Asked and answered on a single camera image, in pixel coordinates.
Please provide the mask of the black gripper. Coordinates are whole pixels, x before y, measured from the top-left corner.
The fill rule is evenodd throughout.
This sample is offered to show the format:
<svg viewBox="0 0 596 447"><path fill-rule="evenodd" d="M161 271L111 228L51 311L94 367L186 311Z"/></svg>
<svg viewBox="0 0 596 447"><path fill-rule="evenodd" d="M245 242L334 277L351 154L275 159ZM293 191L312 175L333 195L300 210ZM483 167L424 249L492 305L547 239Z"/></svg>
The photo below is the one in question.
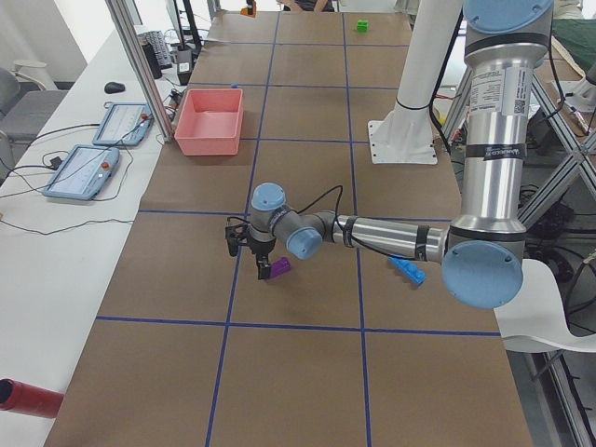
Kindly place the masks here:
<svg viewBox="0 0 596 447"><path fill-rule="evenodd" d="M268 261L269 254L275 248L274 239L268 241L253 240L251 242L251 252L258 263L258 279L268 280L271 277L271 264Z"/></svg>

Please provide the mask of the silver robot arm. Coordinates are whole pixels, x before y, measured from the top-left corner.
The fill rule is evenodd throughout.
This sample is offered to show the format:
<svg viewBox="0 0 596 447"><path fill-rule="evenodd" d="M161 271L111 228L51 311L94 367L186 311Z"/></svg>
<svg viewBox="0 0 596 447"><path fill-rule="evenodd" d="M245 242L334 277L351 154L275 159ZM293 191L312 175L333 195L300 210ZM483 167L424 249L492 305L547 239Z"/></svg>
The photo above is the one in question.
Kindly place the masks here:
<svg viewBox="0 0 596 447"><path fill-rule="evenodd" d="M432 100L451 43L465 27L465 63L471 87L464 94L467 147L461 210L446 229L345 216L300 214L275 183L251 198L246 237L260 278L277 243L299 259L324 242L362 247L384 256L434 262L457 300L478 308L510 302L522 287L526 230L518 217L522 167L535 67L550 46L550 1L423 1L409 46L395 106L369 123L376 164L431 164Z"/></svg>

